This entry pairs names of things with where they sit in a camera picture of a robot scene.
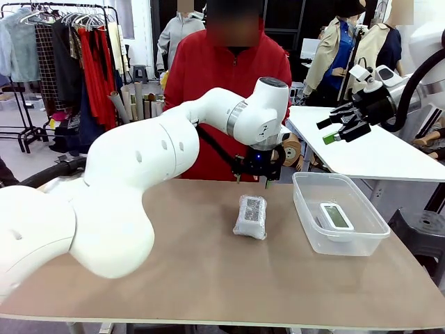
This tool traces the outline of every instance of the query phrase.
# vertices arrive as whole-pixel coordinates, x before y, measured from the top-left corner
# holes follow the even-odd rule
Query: red jacket
[[[196,100],[215,87],[225,88],[247,98],[253,93],[260,77],[274,77],[290,87],[291,68],[285,51],[267,37],[262,29],[260,34],[258,46],[242,51],[237,57],[225,47],[214,47],[207,40],[206,31],[198,31],[182,40],[165,87],[165,110],[185,101]],[[207,125],[202,127],[233,157],[245,156],[244,145],[217,129]],[[193,180],[235,180],[230,166],[202,139],[197,161],[182,177]],[[253,181],[249,175],[241,179]]]

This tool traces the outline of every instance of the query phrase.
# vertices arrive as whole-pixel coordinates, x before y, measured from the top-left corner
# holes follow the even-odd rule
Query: plastic container
[[[0,100],[1,111],[12,111],[15,109],[17,109],[17,102],[14,97],[10,98],[9,100]]]
[[[344,175],[295,173],[292,177],[295,203],[307,238],[317,253],[370,256],[391,229],[355,183]],[[319,219],[321,203],[340,205],[354,231],[326,230]]]

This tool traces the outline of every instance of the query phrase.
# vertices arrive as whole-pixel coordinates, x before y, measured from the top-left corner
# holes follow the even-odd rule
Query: wooden table
[[[445,327],[445,298],[392,235],[371,257],[315,253],[291,185],[171,180],[143,203],[156,239],[119,280],[63,255],[0,306],[2,317],[303,328]],[[265,241],[232,233],[243,194],[268,201]]]

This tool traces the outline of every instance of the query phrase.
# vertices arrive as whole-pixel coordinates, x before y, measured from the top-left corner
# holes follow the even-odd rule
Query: red dress
[[[215,87],[249,97],[260,77],[274,77],[292,84],[291,68],[285,51],[260,29],[259,44],[237,57],[226,47],[214,47],[206,31],[198,31],[181,41],[165,87],[165,110],[182,102],[196,100]],[[245,156],[246,147],[210,126],[202,125],[222,147],[235,157]],[[234,181],[231,168],[200,139],[200,155],[183,178]],[[243,181],[253,181],[244,175]]]
[[[79,29],[91,113],[105,129],[116,127],[115,107],[108,96],[116,90],[105,31]]]

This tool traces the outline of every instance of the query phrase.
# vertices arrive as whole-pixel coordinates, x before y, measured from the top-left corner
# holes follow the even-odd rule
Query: table edge
[[[168,324],[168,325],[207,325],[207,326],[249,326],[249,327],[275,327],[275,328],[306,328],[306,329],[335,329],[347,331],[417,331],[438,329],[438,327],[347,327],[347,326],[326,326],[308,324],[271,324],[253,323],[239,321],[207,321],[207,320],[164,320],[164,319],[120,319],[120,318],[78,318],[78,317],[39,317],[24,315],[7,315],[0,313],[0,319],[14,319],[26,321],[54,321],[54,322],[81,322],[81,323],[112,323],[112,324]]]
[[[361,180],[385,180],[385,181],[411,181],[411,182],[434,182],[434,183],[443,183],[445,182],[445,178],[444,179],[419,179],[417,177],[413,177],[413,178],[406,178],[406,177],[382,177],[382,176],[370,176],[370,175],[351,175],[351,174],[347,174],[347,173],[342,173],[339,171],[335,171],[333,170],[327,163],[326,161],[322,158],[322,156],[314,149],[314,146],[312,146],[309,141],[305,138],[305,136],[302,135],[302,133],[298,130],[298,128],[296,127],[296,125],[292,122],[291,116],[289,116],[288,118],[289,122],[292,124],[292,126],[295,128],[295,130],[297,130],[297,132],[299,133],[299,135],[302,137],[302,139],[305,141],[305,143],[310,146],[311,150],[314,151],[315,154],[318,155],[318,157],[320,158],[320,160],[327,166],[327,168],[336,174],[342,174],[342,175],[346,175],[352,179],[361,179]]]

